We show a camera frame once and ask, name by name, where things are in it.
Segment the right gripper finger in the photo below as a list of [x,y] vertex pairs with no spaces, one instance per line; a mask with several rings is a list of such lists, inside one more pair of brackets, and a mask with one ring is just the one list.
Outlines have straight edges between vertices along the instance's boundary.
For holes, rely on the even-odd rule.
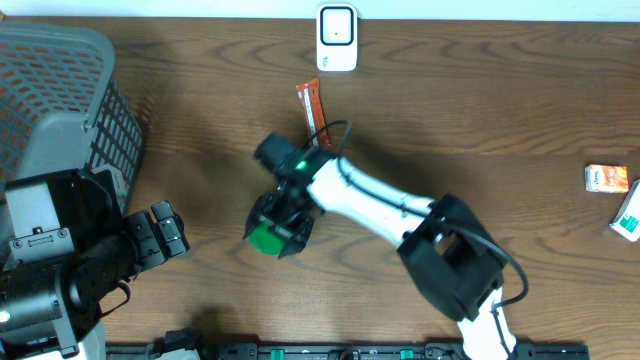
[[244,239],[247,239],[258,225],[272,220],[272,200],[272,194],[263,194],[255,201],[245,222]]
[[284,237],[284,245],[278,258],[298,254],[304,250],[310,238],[315,218],[311,215],[298,215],[291,222],[279,227]]

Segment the green lid white jar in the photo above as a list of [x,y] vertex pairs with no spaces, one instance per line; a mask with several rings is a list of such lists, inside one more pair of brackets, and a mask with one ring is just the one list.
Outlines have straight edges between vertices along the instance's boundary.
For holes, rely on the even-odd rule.
[[259,252],[270,256],[279,256],[285,242],[273,230],[274,223],[270,220],[261,221],[254,225],[249,233],[250,244]]

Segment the orange snack bar wrapper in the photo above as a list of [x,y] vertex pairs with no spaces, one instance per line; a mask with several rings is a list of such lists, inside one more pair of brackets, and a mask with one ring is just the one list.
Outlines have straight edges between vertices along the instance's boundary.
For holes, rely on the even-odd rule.
[[318,78],[300,83],[296,86],[298,98],[302,104],[308,135],[317,136],[311,141],[313,146],[331,148],[327,131],[321,131],[326,126],[324,111],[320,97],[320,81]]

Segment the orange white small box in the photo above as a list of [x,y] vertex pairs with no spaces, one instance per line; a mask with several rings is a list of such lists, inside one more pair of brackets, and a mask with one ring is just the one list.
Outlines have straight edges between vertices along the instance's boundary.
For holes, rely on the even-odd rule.
[[594,193],[626,193],[629,191],[627,167],[588,165],[585,167],[585,188]]

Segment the white green carton box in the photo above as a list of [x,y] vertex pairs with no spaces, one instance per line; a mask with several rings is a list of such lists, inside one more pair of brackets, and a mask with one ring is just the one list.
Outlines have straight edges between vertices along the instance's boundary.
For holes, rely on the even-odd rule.
[[636,180],[609,227],[630,242],[639,240],[639,184]]

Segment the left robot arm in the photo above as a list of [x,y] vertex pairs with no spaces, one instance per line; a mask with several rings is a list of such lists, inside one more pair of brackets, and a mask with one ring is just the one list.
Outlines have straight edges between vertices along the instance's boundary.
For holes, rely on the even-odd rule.
[[107,170],[13,181],[6,204],[13,236],[1,272],[4,359],[106,358],[101,300],[189,249],[168,202],[123,215]]

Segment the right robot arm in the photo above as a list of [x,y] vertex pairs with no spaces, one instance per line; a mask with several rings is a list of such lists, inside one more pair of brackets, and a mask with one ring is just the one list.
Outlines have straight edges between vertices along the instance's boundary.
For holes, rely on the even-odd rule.
[[321,148],[263,147],[254,157],[278,182],[246,221],[244,237],[258,251],[299,254],[317,214],[344,216],[394,248],[423,297],[458,324],[466,357],[514,358],[517,341],[502,298],[503,270],[512,258],[462,201],[402,192]]

